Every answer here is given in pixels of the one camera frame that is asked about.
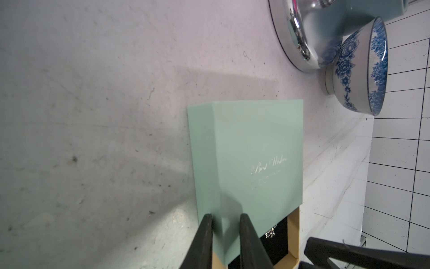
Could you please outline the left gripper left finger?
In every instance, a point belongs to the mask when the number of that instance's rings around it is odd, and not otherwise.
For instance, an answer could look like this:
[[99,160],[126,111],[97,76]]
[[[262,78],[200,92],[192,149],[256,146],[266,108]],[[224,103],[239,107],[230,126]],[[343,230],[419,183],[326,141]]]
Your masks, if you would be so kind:
[[205,214],[179,269],[211,269],[213,257],[213,216]]

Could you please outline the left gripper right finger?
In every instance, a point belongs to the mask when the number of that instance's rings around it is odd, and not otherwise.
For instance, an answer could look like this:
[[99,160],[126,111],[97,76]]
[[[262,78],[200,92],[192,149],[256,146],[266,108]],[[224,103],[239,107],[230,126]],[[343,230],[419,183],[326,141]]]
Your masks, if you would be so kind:
[[273,269],[273,264],[258,237],[248,214],[240,215],[240,268]]

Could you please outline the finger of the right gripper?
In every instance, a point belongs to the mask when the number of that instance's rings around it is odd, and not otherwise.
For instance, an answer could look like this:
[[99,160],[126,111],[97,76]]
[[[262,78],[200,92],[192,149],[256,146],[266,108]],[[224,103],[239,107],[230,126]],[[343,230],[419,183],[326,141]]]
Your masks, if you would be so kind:
[[304,251],[310,263],[301,261],[300,269],[337,269],[331,259],[364,269],[428,269],[430,257],[424,254],[367,249],[310,237]]

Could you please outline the gold bow earring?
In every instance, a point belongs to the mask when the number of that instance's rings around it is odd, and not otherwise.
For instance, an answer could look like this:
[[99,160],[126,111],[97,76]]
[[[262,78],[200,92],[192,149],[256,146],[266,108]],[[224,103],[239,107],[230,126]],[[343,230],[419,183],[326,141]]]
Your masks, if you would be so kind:
[[265,237],[267,239],[272,239],[275,236],[275,229],[276,229],[277,225],[273,226],[270,230],[268,230],[265,233]]

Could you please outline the kraft drawer with black lining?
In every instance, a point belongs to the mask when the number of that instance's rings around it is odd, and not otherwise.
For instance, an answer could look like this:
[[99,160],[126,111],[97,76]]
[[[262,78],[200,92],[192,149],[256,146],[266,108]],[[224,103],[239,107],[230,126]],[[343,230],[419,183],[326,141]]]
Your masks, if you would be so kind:
[[[293,269],[299,264],[300,209],[286,212],[278,208],[262,207],[257,210],[232,210],[225,219],[230,221],[223,230],[222,217],[213,216],[213,269],[240,269],[240,215],[248,214],[254,229],[268,254],[274,269]],[[265,233],[273,226],[275,236],[267,239]]]

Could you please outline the mint green jewelry box sleeve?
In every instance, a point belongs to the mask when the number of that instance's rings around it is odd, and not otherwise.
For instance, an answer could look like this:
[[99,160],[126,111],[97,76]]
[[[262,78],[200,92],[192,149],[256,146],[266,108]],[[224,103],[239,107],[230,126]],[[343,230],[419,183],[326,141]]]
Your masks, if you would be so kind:
[[198,217],[212,214],[213,248],[240,253],[239,219],[258,236],[302,204],[303,101],[226,101],[187,108]]

